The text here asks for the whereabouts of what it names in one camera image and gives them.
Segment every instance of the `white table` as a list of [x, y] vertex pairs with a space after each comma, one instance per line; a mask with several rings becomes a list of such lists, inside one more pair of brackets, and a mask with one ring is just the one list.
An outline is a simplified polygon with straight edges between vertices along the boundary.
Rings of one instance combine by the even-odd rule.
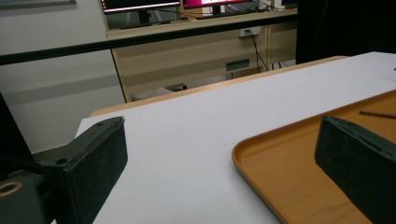
[[278, 223], [233, 166], [233, 147], [396, 89], [396, 55], [372, 52], [84, 119], [125, 117], [129, 154], [94, 223]]

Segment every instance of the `computer monitor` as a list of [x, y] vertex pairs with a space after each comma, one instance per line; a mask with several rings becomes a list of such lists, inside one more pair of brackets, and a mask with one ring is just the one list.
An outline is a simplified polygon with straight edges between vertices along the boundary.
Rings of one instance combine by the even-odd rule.
[[140, 23], [149, 23], [148, 10], [180, 7], [179, 0], [99, 0], [105, 15], [137, 11]]
[[185, 9], [199, 8], [199, 7], [212, 7], [212, 14], [221, 14], [220, 6], [252, 2], [252, 0], [183, 0]]

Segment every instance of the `monitor screen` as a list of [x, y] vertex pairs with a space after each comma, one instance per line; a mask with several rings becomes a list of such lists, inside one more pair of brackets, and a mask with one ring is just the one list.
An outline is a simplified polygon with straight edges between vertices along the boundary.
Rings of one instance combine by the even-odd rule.
[[251, 2], [251, 0], [183, 0], [183, 6], [184, 8], [189, 9], [198, 7], [216, 7], [245, 2]]
[[179, 7], [179, 0], [99, 0], [105, 14]]

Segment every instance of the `metal bar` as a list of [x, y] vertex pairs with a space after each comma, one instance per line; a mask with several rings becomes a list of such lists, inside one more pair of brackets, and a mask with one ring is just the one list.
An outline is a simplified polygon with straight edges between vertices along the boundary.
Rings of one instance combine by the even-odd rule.
[[50, 58], [70, 56], [75, 54], [96, 52], [106, 49], [123, 48], [170, 39], [178, 39], [194, 35], [208, 35], [217, 32], [238, 30], [251, 26], [270, 25], [289, 21], [297, 21], [297, 15], [288, 15], [275, 18], [258, 19], [255, 21], [241, 21], [233, 24], [222, 24], [208, 27], [191, 28], [161, 34], [126, 37], [122, 39], [106, 40], [89, 44], [81, 44], [56, 49], [42, 49], [23, 53], [14, 53], [0, 56], [0, 65], [26, 63]]

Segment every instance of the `tray rim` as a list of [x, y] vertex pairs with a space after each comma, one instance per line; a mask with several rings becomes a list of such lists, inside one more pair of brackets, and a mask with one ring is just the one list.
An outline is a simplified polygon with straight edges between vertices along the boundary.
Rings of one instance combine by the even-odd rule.
[[282, 223], [291, 223], [291, 220], [288, 218], [288, 216], [286, 216], [286, 214], [284, 212], [282, 212], [282, 210], [278, 206], [276, 206], [276, 204], [273, 203], [273, 200], [270, 199], [269, 195], [263, 189], [258, 188], [258, 183], [255, 181], [253, 176], [251, 176], [250, 174], [247, 174], [246, 172], [244, 172], [243, 166], [240, 164], [240, 162], [239, 162], [239, 160], [237, 158], [237, 155], [236, 155], [239, 150], [243, 149], [243, 148], [241, 148], [241, 146], [244, 145], [245, 143], [248, 143], [248, 142], [256, 139], [256, 138], [260, 138], [263, 135], [267, 135], [267, 134], [270, 134], [270, 133], [276, 133], [279, 130], [283, 130], [283, 129], [291, 127], [291, 126], [299, 125], [299, 124], [305, 123], [307, 121], [312, 121], [313, 119], [318, 119], [318, 118], [320, 118], [320, 117], [322, 117], [322, 116], [324, 116], [326, 114], [332, 113], [332, 112], [336, 112], [336, 111], [339, 111], [339, 110], [342, 110], [342, 109], [348, 109], [348, 108], [350, 108], [350, 107], [352, 107], [354, 105], [361, 105], [361, 104], [373, 101], [375, 99], [379, 100], [379, 99], [381, 99], [383, 97], [391, 97], [391, 96], [393, 96], [395, 94], [396, 94], [396, 90], [386, 91], [386, 92], [380, 93], [378, 95], [375, 95], [375, 96], [372, 96], [372, 97], [369, 97], [369, 98], [366, 98], [366, 99], [363, 99], [363, 100], [360, 100], [360, 101], [357, 101], [357, 102], [354, 102], [354, 103], [351, 103], [351, 104], [348, 104], [348, 105], [343, 105], [343, 106], [336, 107], [335, 109], [328, 110], [328, 111], [325, 111], [323, 113], [316, 114], [316, 115], [311, 116], [311, 117], [306, 118], [306, 119], [297, 120], [297, 121], [295, 121], [293, 123], [290, 123], [290, 124], [287, 124], [287, 125], [283, 125], [281, 127], [275, 128], [275, 129], [270, 130], [268, 132], [255, 134], [253, 136], [245, 138], [245, 139], [239, 141], [233, 147], [233, 152], [232, 152], [233, 164], [236, 167], [238, 173], [242, 177], [244, 177], [244, 179], [255, 190], [255, 192], [260, 195], [261, 199], [265, 202], [265, 204], [268, 207], [271, 208], [271, 210], [275, 213], [276, 217]]

